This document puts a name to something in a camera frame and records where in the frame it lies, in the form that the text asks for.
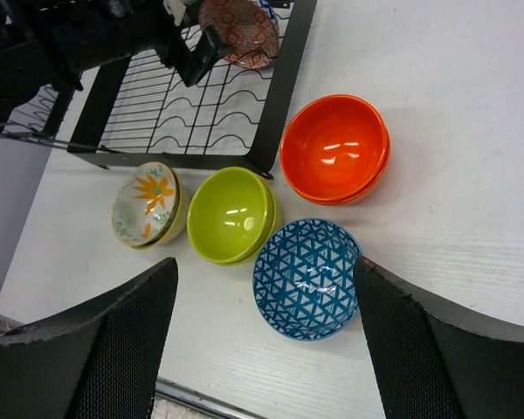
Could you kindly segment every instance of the blue patterned bowl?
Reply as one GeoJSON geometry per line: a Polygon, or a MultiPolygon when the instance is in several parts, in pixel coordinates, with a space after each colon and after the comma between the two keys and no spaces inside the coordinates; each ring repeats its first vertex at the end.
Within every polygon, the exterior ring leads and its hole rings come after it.
{"type": "Polygon", "coordinates": [[[362,251],[336,223],[305,218],[266,243],[254,267],[254,299],[264,319],[285,336],[320,340],[354,318],[359,303],[353,270],[362,251]]]}

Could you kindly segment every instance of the black dish rack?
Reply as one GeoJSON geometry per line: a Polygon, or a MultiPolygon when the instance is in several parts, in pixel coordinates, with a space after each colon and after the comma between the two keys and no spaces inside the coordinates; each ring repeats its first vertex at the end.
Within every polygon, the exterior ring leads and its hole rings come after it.
{"type": "MultiPolygon", "coordinates": [[[[271,179],[316,0],[270,3],[281,43],[272,68],[246,70],[221,60],[197,86],[185,87],[154,51],[144,52],[99,69],[69,141],[27,124],[0,136],[63,148],[102,168],[148,161],[175,168],[240,166],[271,179]]],[[[197,25],[182,33],[189,47],[200,35],[197,25]]],[[[54,104],[60,120],[68,102],[54,104]]],[[[0,121],[0,127],[8,124],[0,121]]]]}

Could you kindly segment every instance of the white table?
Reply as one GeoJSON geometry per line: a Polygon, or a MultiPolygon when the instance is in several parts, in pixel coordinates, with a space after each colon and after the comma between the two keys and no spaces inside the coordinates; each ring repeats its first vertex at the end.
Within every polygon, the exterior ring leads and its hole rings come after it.
{"type": "MultiPolygon", "coordinates": [[[[390,167],[363,201],[326,208],[297,197],[277,163],[286,220],[341,223],[410,282],[524,325],[524,0],[320,0],[290,116],[329,93],[379,109],[390,167]]],[[[41,319],[174,256],[181,279],[161,377],[262,416],[383,416],[360,319],[328,340],[294,342],[259,315],[251,264],[204,262],[186,235],[144,252],[117,244],[108,220],[128,171],[52,153],[0,315],[41,319]]],[[[180,173],[191,191],[207,176],[180,173]]]]}

